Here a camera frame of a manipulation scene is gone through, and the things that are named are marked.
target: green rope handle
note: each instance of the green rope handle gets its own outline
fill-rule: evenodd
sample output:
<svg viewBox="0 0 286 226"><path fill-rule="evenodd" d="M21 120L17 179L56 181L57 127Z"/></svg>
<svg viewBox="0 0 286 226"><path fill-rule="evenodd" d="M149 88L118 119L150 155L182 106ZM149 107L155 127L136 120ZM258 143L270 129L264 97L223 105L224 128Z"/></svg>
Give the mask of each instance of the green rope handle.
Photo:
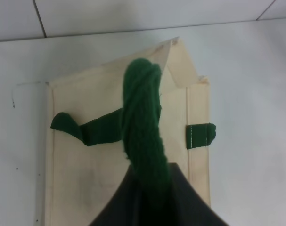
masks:
<svg viewBox="0 0 286 226"><path fill-rule="evenodd" d="M134 60L123 82L122 139L138 181L151 207L160 209L167 198L171 176L159 133L159 65Z"/></svg>

